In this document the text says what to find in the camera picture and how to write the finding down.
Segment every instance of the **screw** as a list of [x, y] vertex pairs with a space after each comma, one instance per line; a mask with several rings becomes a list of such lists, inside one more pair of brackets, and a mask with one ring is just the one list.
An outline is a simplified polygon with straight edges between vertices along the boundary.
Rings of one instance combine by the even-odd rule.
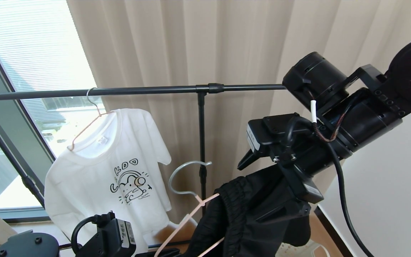
[[0, 251], [0, 257], [5, 257], [7, 255], [7, 251], [6, 250], [1, 250]]

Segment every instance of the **metal hook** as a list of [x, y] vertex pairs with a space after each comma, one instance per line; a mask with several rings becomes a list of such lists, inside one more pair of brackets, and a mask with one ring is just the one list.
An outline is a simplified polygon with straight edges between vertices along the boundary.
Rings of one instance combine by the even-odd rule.
[[192, 195], [194, 195], [194, 196], [197, 196], [197, 195], [198, 195], [197, 193], [195, 193], [195, 192], [193, 192], [193, 191], [177, 191], [177, 190], [175, 190], [175, 189], [172, 188], [172, 180], [174, 179], [174, 177], [176, 176], [176, 174], [177, 174], [181, 169], [183, 169], [184, 167], [186, 167], [186, 166], [188, 166], [188, 165], [190, 165], [190, 164], [193, 164], [193, 163], [201, 164], [201, 165], [204, 165], [204, 166], [207, 166], [207, 165], [212, 164], [211, 161], [209, 161], [209, 162], [189, 161], [189, 162], [186, 162], [186, 163], [178, 166], [178, 168], [172, 173], [171, 177], [169, 178], [169, 184], [168, 184], [168, 185], [169, 185], [169, 189], [170, 189], [172, 192], [174, 192], [174, 193], [176, 193], [176, 194], [192, 194]]
[[94, 106], [96, 106], [96, 109], [98, 110], [99, 116], [101, 116], [101, 111], [99, 110], [98, 105], [95, 104], [95, 103], [93, 103], [93, 102], [90, 100], [90, 97], [88, 96], [88, 94], [90, 93], [90, 91], [91, 91], [92, 89], [94, 89], [94, 88], [97, 88], [97, 87], [92, 87], [92, 88], [88, 89], [88, 91], [87, 91], [87, 99], [88, 99], [89, 102], [91, 102], [91, 104], [93, 104]]

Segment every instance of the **t-shirt neckline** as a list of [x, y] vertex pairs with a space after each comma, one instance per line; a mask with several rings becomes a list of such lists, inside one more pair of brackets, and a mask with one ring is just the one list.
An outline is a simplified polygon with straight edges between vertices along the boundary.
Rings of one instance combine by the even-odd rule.
[[[115, 136], [113, 136], [111, 146], [105, 152], [93, 158], [86, 158], [75, 152], [75, 151], [79, 151], [79, 150], [86, 148], [88, 145], [90, 145], [90, 143], [92, 143], [93, 141], [96, 141], [97, 137], [103, 131], [108, 129], [108, 127], [111, 125], [114, 119], [116, 119], [116, 122], [117, 122]], [[120, 110], [117, 109], [117, 110], [111, 111], [109, 114], [106, 114], [106, 119], [102, 122], [102, 124], [99, 125], [99, 127], [95, 131], [93, 131], [91, 135], [81, 140], [80, 142], [75, 143], [74, 150], [72, 151], [66, 150], [65, 157], [74, 163], [84, 165], [84, 166], [94, 165], [96, 163], [103, 161], [109, 156], [110, 153], [114, 151], [116, 144], [120, 141], [121, 127], [122, 127], [122, 120], [121, 120]]]

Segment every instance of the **clothes hanger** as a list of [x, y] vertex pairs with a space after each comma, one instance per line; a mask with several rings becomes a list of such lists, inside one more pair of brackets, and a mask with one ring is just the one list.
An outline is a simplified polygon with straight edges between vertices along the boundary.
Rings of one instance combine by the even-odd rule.
[[[166, 245], [169, 243], [169, 241], [171, 241], [171, 239], [178, 233], [178, 231], [180, 231], [180, 229], [189, 221], [189, 219], [202, 207], [205, 206], [207, 202], [209, 202], [210, 200], [214, 199], [215, 197], [218, 197], [220, 194], [216, 193], [214, 195], [212, 195], [211, 197], [202, 200], [197, 193], [193, 192], [193, 191], [177, 191], [172, 187], [172, 181], [173, 178], [176, 176], [176, 174], [183, 169], [184, 167], [190, 165], [190, 164], [201, 164], [204, 166], [210, 165], [212, 164], [211, 161], [209, 162], [202, 162], [202, 161], [189, 161], [186, 162], [182, 165], [180, 165], [171, 175], [171, 177], [169, 178], [169, 189], [176, 193], [176, 194], [192, 194], [194, 196], [194, 198], [196, 198], [196, 200], [198, 200], [199, 204], [198, 206], [196, 206], [196, 208], [194, 208], [194, 210], [188, 214], [187, 218], [184, 218], [183, 221], [181, 221], [180, 224], [178, 224], [178, 228], [176, 228], [176, 230], [174, 230], [172, 232], [172, 234], [164, 241], [164, 243], [158, 248], [158, 250], [155, 253], [154, 257], [158, 257], [158, 255], [161, 253], [161, 251], [166, 247]], [[213, 248], [215, 248], [217, 245], [219, 245], [225, 238], [223, 237], [222, 239], [220, 239], [219, 241], [217, 241], [215, 244], [213, 244], [211, 247], [209, 247], [207, 250], [205, 250], [202, 254], [200, 254], [198, 257], [203, 257], [204, 255], [207, 254], [207, 252], [210, 252], [210, 250], [212, 250]]]
[[69, 149], [69, 151], [74, 150], [74, 141], [75, 141], [88, 127], [90, 127], [91, 124], [93, 124], [93, 122], [95, 122], [97, 119], [99, 119], [99, 118], [102, 117], [103, 115], [106, 115], [106, 114], [109, 114], [109, 113], [111, 113], [111, 112], [114, 112], [114, 111], [110, 111], [110, 112], [105, 112], [104, 114], [102, 114], [101, 111], [99, 110], [99, 107], [90, 100], [90, 97], [88, 96], [88, 94], [89, 94], [90, 91], [91, 91], [92, 89], [94, 89], [94, 88], [97, 88], [97, 87], [92, 87], [92, 88], [88, 89], [88, 91], [87, 91], [87, 99], [88, 99], [88, 101], [91, 102], [94, 106], [96, 106], [96, 110], [98, 111], [98, 117], [96, 117], [94, 120], [92, 120], [92, 121], [90, 122], [90, 124], [88, 124], [82, 131], [80, 131], [80, 132], [77, 134], [77, 136], [74, 137], [74, 139], [72, 140], [71, 148], [67, 147], [67, 149]]

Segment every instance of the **black fabric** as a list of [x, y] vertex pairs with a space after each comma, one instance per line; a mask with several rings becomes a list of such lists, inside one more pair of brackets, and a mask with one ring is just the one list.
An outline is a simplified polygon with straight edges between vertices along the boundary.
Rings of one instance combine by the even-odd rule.
[[303, 246], [310, 239], [308, 216], [283, 220], [283, 212], [264, 223], [256, 218], [290, 197], [279, 168], [274, 165], [238, 177], [215, 190], [220, 196], [207, 206], [182, 257], [197, 257], [212, 244], [224, 241], [207, 257], [274, 256], [282, 242]]

